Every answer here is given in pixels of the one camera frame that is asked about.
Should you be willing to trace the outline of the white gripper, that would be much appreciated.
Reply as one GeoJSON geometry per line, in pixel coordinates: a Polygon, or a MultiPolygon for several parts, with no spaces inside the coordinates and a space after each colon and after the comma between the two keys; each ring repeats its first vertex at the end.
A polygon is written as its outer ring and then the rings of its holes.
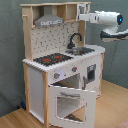
{"type": "Polygon", "coordinates": [[[97,23],[98,14],[97,13],[88,13],[88,14],[80,14],[80,21],[88,21],[90,23],[97,23]]]}

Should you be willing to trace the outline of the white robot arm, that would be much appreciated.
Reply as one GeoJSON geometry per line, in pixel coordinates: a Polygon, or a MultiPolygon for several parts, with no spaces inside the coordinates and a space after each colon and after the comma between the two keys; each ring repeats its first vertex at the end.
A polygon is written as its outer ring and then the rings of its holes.
{"type": "Polygon", "coordinates": [[[100,32],[100,39],[104,42],[128,39],[128,29],[118,32],[118,28],[123,21],[123,16],[117,12],[95,11],[94,13],[80,14],[80,21],[103,24],[105,28],[100,32]]]}

